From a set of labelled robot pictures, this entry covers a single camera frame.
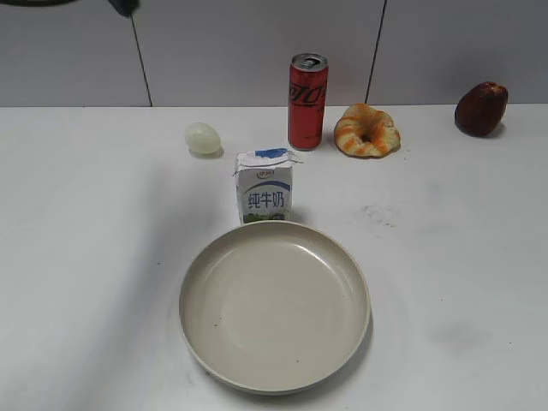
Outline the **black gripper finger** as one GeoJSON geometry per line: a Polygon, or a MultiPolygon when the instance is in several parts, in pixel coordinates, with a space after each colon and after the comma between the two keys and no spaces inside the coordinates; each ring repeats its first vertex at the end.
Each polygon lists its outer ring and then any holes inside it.
{"type": "Polygon", "coordinates": [[[139,0],[109,0],[110,5],[121,16],[132,16],[139,8],[139,0]]]}

